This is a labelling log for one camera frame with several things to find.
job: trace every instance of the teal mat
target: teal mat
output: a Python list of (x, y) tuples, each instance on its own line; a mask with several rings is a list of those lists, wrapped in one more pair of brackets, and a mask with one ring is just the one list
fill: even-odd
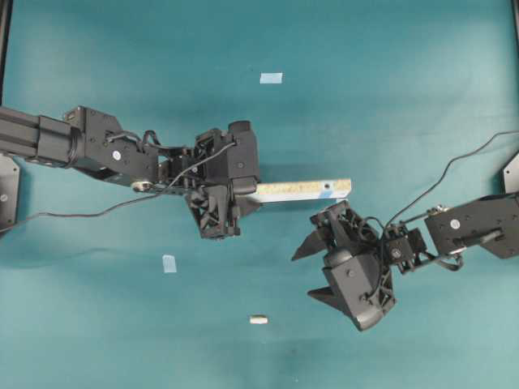
[[(387, 220), (451, 157), (517, 129), (514, 34), (509, 0), (20, 0), (4, 102), (57, 118), (90, 106), (171, 145), (249, 119), (265, 182), (351, 177), (355, 209)], [(518, 149), (496, 140), (407, 215), (497, 193)], [(135, 196), (22, 167), (21, 217)], [(290, 262), (328, 204), (265, 207), (223, 242), (200, 240), (173, 197), (12, 231), (0, 387), (517, 387), (519, 259), (473, 248), (459, 273), (395, 273), (396, 307), (358, 333), (306, 296), (325, 284), (319, 255)]]

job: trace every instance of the black cable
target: black cable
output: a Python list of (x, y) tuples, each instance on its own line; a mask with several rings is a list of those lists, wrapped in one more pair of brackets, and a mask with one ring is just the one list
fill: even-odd
[(25, 223), (29, 222), (30, 220), (34, 220), (37, 217), (42, 217), (42, 216), (63, 217), (63, 218), (73, 218), (73, 217), (91, 218), (91, 217), (99, 217), (99, 216), (104, 216), (104, 215), (106, 215), (106, 214), (116, 210), (117, 208), (125, 207), (126, 205), (140, 203), (141, 201), (145, 201), (145, 200), (156, 199), (157, 197), (167, 193), (167, 191), (174, 185), (174, 183), (176, 181), (178, 181), (178, 179), (181, 176), (183, 176), (185, 173), (189, 172), (191, 169), (193, 169), (193, 168), (195, 168), (195, 167), (197, 167), (197, 166), (199, 166), (201, 164), (204, 164), (204, 163), (208, 162), (209, 160), (211, 160), (213, 158), (216, 158), (222, 152), (224, 152), (225, 150), (227, 150), (230, 147), (233, 147), (234, 145), (236, 145), (236, 143), (229, 143), (228, 145), (224, 146), (221, 150), (219, 150), (215, 154), (213, 154), (213, 155), (211, 155), (211, 156), (201, 160), (200, 162), (196, 162), (195, 164), (191, 165), (190, 167), (184, 169), (182, 172), (177, 174), (177, 176), (173, 179), (173, 181), (166, 188), (164, 188), (163, 190), (161, 190), (160, 192), (157, 192), (155, 194), (151, 194), (151, 195), (146, 196), (146, 197), (140, 197), (138, 199), (132, 199), (132, 200), (128, 200), (128, 201), (123, 201), (121, 203), (117, 203), (117, 204), (113, 205), (112, 207), (106, 208), (104, 211), (97, 212), (97, 213), (68, 213), (68, 214), (66, 214), (66, 213), (53, 213), (53, 212), (38, 212), (38, 213), (35, 213), (34, 215), (29, 216), (28, 218), (26, 218), (24, 220), (18, 221), (15, 224), (10, 225), (9, 227), (5, 227), (4, 229), (0, 229), (0, 233), (4, 233), (6, 231), (9, 231), (9, 230), (11, 230), (11, 229), (13, 229), (15, 227), (18, 227), (18, 226), (20, 226), (22, 224), (25, 224)]
[(398, 217), (400, 216), (402, 213), (404, 213), (405, 211), (409, 210), (411, 207), (413, 207), (418, 201), (420, 201), (421, 199), (423, 199), (425, 196), (427, 196), (428, 194), (430, 194), (445, 178), (445, 176), (447, 175), (447, 172), (449, 170), (449, 168), (451, 167), (451, 165), (456, 162), (457, 160), (462, 160), (464, 158), (467, 158), (469, 156), (473, 156), (474, 154), (477, 154), (479, 153), (480, 151), (482, 151), (486, 146), (488, 146), (490, 143), (492, 143), (492, 141), (497, 138), (498, 136), (501, 136), (501, 135), (511, 135), (511, 134), (519, 134), (519, 130), (514, 130), (514, 131), (502, 131), (502, 132), (498, 132), (498, 133), (495, 133), (492, 135), (492, 137), (486, 141), (483, 145), (481, 145), (480, 147), (476, 148), (475, 150), (473, 150), (472, 152), (467, 152), (466, 154), (463, 154), (461, 156), (456, 156), (454, 158), (452, 158), (448, 163), (447, 163), (447, 166), (445, 166), (445, 169), (444, 169), (444, 172), (442, 173), (440, 179), (435, 182), (429, 189), (427, 189), (426, 191), (424, 191), (421, 195), (419, 195), (415, 200), (413, 200), (411, 203), (409, 203), (408, 205), (406, 205), (405, 207), (403, 207), (399, 212), (397, 212), (395, 214), (395, 216), (393, 216), (391, 219), (389, 219), (389, 222), (386, 224), (385, 228), (384, 228), (384, 233), (388, 230), (388, 227), (389, 225)]
[(358, 237), (360, 238), (361, 241), (367, 242), (367, 239), (366, 239), (366, 237), (364, 237), (364, 234), (362, 233), (362, 230), (366, 226), (367, 222), (370, 221), (370, 220), (376, 221), (378, 223), (378, 225), (380, 226), (380, 228), (382, 229), (382, 231), (384, 231), (384, 225), (382, 224), (382, 222), (378, 218), (376, 218), (374, 216), (368, 216), (368, 217), (362, 219), (362, 221), (358, 224), (358, 227), (357, 227), (357, 235), (358, 235)]
[(161, 142), (159, 142), (159, 138), (157, 136), (157, 133), (154, 130), (147, 130), (146, 132), (144, 132), (144, 136), (143, 136), (143, 143), (144, 144), (149, 144), (148, 138), (150, 136), (152, 137), (153, 144), (156, 144), (157, 146), (161, 145)]
[(68, 162), (62, 168), (69, 169), (74, 165), (78, 158), (79, 129), (71, 128), (71, 150), (68, 152)]
[(158, 148), (159, 150), (182, 150), (184, 147), (179, 146), (161, 146), (160, 144), (146, 143), (149, 147)]
[(144, 150), (143, 141), (140, 139), (140, 137), (136, 133), (131, 132), (131, 131), (121, 131), (115, 135), (109, 135), (106, 137), (106, 141), (113, 142), (115, 139), (120, 139), (120, 138), (130, 138), (130, 139), (133, 138), (135, 140), (135, 143), (137, 144), (137, 150), (139, 150), (140, 152), (142, 152)]
[(445, 262), (443, 259), (437, 259), (434, 262), (444, 269), (450, 271), (458, 271), (463, 267), (463, 257), (461, 257), (461, 255), (458, 255), (454, 259), (456, 260), (456, 263)]

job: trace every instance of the wire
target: wire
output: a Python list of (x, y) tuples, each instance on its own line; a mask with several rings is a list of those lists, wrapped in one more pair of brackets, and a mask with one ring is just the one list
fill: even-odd
[[(150, 143), (148, 141), (148, 138), (150, 138), (150, 137), (152, 138), (153, 143)], [(173, 147), (162, 146), (161, 142), (159, 142), (159, 139), (157, 137), (157, 133), (154, 130), (147, 130), (146, 132), (144, 132), (144, 137), (142, 139), (134, 132), (123, 131), (123, 132), (119, 132), (115, 135), (107, 136), (106, 141), (113, 142), (115, 139), (120, 139), (120, 138), (133, 139), (137, 144), (137, 148), (141, 152), (144, 150), (145, 145), (148, 145), (149, 147), (157, 148), (159, 150), (182, 150), (184, 148), (184, 147), (179, 147), (179, 146), (173, 146)]]
[(382, 222), (380, 221), (380, 219), (374, 217), (374, 216), (368, 216), (367, 218), (364, 219), (365, 221), (369, 221), (369, 220), (374, 220), (377, 222), (377, 224), (380, 226), (380, 228), (382, 230), (384, 230), (384, 225), (382, 224)]
[(69, 169), (77, 161), (79, 130), (75, 127), (71, 128), (71, 150), (68, 152), (68, 162), (63, 164), (62, 168)]
[(13, 225), (10, 225), (9, 227), (5, 227), (4, 229), (0, 229), (0, 233), (4, 233), (6, 231), (9, 231), (15, 227), (18, 227), (22, 224), (25, 224), (31, 220), (34, 220), (38, 217), (42, 217), (42, 216), (49, 216), (49, 217), (63, 217), (63, 218), (74, 218), (74, 217), (85, 217), (85, 218), (92, 218), (92, 217), (100, 217), (100, 216), (104, 216), (114, 210), (116, 210), (117, 208), (120, 208), (120, 207), (125, 207), (127, 205), (131, 205), (131, 204), (135, 204), (135, 203), (140, 203), (141, 201), (146, 201), (146, 200), (151, 200), (151, 199), (156, 199), (157, 197), (159, 196), (162, 196), (163, 194), (167, 193), (167, 191), (169, 189), (171, 189), (171, 187), (175, 184), (175, 182), (178, 181), (178, 179), (183, 176), (185, 173), (189, 172), (191, 169), (201, 165), (201, 164), (204, 164), (210, 160), (212, 160), (213, 158), (216, 158), (217, 156), (219, 156), (222, 152), (224, 152), (225, 150), (227, 150), (228, 148), (230, 147), (233, 147), (235, 146), (236, 143), (229, 143), (228, 145), (224, 146), (222, 149), (220, 149), (218, 152), (216, 152), (215, 154), (211, 155), (211, 156), (208, 156), (207, 158), (201, 160), (200, 162), (196, 162), (195, 164), (191, 165), (190, 167), (184, 169), (182, 172), (180, 172), (179, 174), (177, 174), (177, 176), (173, 179), (173, 181), (166, 187), (164, 188), (163, 190), (161, 190), (160, 192), (157, 192), (155, 194), (151, 194), (149, 196), (145, 196), (145, 197), (139, 197), (137, 199), (132, 199), (132, 200), (128, 200), (128, 201), (123, 201), (121, 203), (117, 203), (115, 205), (113, 205), (112, 207), (109, 207), (109, 208), (106, 208), (104, 211), (101, 211), (101, 212), (97, 212), (97, 213), (53, 213), (53, 212), (38, 212), (38, 213), (35, 213), (34, 215), (31, 215), (29, 216), (28, 218), (24, 219), (24, 220), (21, 220), (19, 222), (16, 222), (15, 224)]
[(449, 168), (451, 167), (451, 165), (456, 162), (457, 160), (462, 160), (464, 158), (468, 158), (469, 156), (473, 156), (474, 154), (477, 154), (479, 153), (480, 151), (482, 151), (485, 147), (487, 147), (490, 143), (492, 143), (492, 141), (501, 136), (501, 135), (511, 135), (511, 134), (519, 134), (519, 130), (514, 130), (514, 131), (502, 131), (502, 132), (497, 132), (495, 134), (492, 135), (492, 137), (486, 141), (483, 145), (479, 146), (478, 148), (476, 148), (475, 150), (473, 150), (472, 152), (467, 152), (466, 154), (463, 154), (461, 156), (456, 156), (454, 158), (452, 158), (448, 163), (447, 165), (445, 166), (445, 169), (444, 169), (444, 172), (442, 173), (442, 175), (440, 176), (440, 179), (435, 182), (429, 189), (427, 189), (426, 191), (424, 191), (423, 193), (421, 193), (416, 199), (414, 199), (411, 203), (409, 203), (408, 205), (406, 205), (405, 207), (403, 207), (399, 212), (397, 212), (395, 214), (395, 216), (393, 216), (391, 219), (389, 219), (389, 222), (386, 224), (385, 228), (384, 228), (384, 231), (383, 233), (385, 233), (389, 227), (389, 225), (398, 217), (400, 216), (402, 213), (404, 213), (405, 211), (409, 210), (410, 208), (412, 208), (418, 201), (420, 201), (421, 199), (423, 199), (425, 196), (427, 196), (428, 194), (430, 194), (445, 178), (445, 176), (447, 175), (447, 172), (449, 170)]

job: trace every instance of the black mounting plate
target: black mounting plate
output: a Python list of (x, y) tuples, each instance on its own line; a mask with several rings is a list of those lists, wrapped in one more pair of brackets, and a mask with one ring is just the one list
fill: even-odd
[(19, 166), (9, 156), (0, 155), (0, 229), (16, 222), (18, 188)]

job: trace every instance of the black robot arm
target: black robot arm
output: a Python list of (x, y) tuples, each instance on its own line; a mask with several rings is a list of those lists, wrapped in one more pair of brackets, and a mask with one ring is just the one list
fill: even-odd
[(231, 123), (226, 133), (207, 131), (193, 147), (164, 147), (155, 132), (140, 138), (95, 109), (80, 106), (56, 120), (0, 107), (0, 152), (139, 192), (185, 195), (206, 238), (240, 234), (238, 219), (251, 211), (243, 197), (260, 179), (246, 121)]
[[(517, 194), (499, 194), (457, 207), (435, 207), (410, 220), (391, 224), (379, 236), (346, 201), (311, 218), (315, 231), (296, 251), (293, 260), (321, 250), (328, 287), (309, 295), (343, 312), (357, 329), (377, 324), (394, 306), (391, 267), (402, 274), (431, 263), (451, 271), (463, 265), (461, 253), (481, 246), (499, 258), (519, 254)], [(437, 254), (427, 251), (419, 229), (407, 225), (425, 219)]]

